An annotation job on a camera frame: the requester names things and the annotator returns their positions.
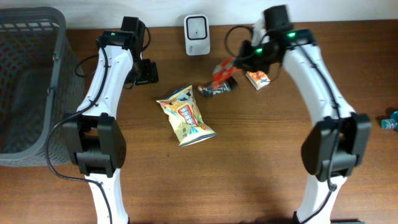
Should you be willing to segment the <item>small orange tissue box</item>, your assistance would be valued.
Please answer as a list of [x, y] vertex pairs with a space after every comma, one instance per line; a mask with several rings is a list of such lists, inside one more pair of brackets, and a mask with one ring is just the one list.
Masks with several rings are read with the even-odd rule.
[[246, 77], [256, 90], [260, 90], [271, 82], [271, 79], [262, 71], [246, 72]]

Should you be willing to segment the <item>orange red snack bag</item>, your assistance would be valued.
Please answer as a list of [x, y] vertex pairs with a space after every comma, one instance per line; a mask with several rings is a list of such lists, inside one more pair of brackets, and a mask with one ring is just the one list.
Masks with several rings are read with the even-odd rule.
[[229, 57], [218, 64], [213, 71], [212, 89], [218, 88], [224, 81], [241, 70], [235, 66], [235, 58]]

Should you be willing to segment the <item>beige chips bag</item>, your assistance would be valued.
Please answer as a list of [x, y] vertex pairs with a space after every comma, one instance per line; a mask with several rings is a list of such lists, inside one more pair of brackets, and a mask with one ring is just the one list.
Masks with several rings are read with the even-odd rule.
[[176, 90], [166, 99], [156, 102], [169, 117], [179, 147], [189, 146], [218, 135], [204, 123], [191, 85]]

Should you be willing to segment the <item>black snack packet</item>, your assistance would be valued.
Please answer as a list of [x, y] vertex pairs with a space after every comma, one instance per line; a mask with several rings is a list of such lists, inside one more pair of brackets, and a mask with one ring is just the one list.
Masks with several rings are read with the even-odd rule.
[[229, 77], [226, 80], [219, 83], [216, 87], [213, 87], [213, 82], [205, 85], [198, 85], [198, 91], [205, 97], [213, 97], [221, 93], [231, 92], [237, 89], [238, 83], [233, 77]]

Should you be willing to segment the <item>blue mouthwash bottle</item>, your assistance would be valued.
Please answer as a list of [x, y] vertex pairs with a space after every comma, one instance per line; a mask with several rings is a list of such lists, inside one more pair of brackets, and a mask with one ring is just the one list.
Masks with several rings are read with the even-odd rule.
[[390, 118], [383, 119], [381, 121], [381, 128], [382, 129], [394, 129], [397, 131], [397, 114], [398, 111], [395, 111], [391, 114]]

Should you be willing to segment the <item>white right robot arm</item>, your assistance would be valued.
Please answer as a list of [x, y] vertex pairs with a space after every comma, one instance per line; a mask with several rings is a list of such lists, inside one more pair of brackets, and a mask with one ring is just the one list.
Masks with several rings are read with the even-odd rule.
[[286, 5], [270, 7], [252, 27], [235, 66], [264, 73], [274, 63], [290, 75], [301, 94], [312, 130], [301, 147], [307, 185], [293, 223], [330, 223], [338, 192], [364, 157], [371, 121], [358, 114], [333, 81], [310, 29], [295, 29]]

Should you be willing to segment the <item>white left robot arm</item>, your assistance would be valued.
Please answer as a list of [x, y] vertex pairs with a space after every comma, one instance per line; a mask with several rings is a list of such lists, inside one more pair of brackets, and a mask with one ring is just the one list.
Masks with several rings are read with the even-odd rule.
[[106, 30], [97, 40], [98, 64], [89, 90], [62, 129], [72, 164], [89, 184], [98, 223], [129, 223], [123, 204], [121, 168], [126, 140], [116, 121], [124, 88], [157, 83], [155, 62], [144, 59], [151, 40], [137, 17], [124, 17], [120, 30]]

